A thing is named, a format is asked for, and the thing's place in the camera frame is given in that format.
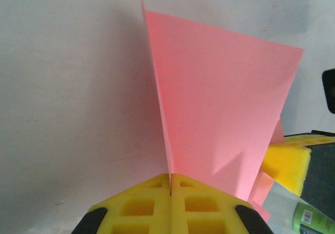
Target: green bottle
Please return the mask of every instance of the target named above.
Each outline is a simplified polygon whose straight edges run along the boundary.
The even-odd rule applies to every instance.
[[[317,209],[298,203],[293,215],[293,230],[300,234],[335,234],[335,222]]]

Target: yellow foam block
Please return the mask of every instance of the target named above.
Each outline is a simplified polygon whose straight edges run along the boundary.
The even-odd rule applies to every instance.
[[[170,233],[170,180],[162,174],[94,205],[108,209],[97,234]]]
[[[171,233],[249,233],[235,207],[252,206],[185,175],[171,177]]]
[[[286,189],[301,196],[310,153],[308,148],[289,147],[286,143],[270,145],[261,169]]]

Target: barcode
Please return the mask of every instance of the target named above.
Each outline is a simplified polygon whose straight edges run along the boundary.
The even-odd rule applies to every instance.
[[[304,209],[303,217],[301,218],[301,220],[310,225],[310,223],[312,222],[312,217],[313,217],[313,212]]]

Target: white wall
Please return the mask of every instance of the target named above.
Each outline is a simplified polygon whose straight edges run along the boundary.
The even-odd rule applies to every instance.
[[[144,1],[305,48],[284,128],[334,129],[320,80],[335,0]],[[91,205],[167,171],[140,0],[1,0],[0,13],[0,232],[70,233]]]

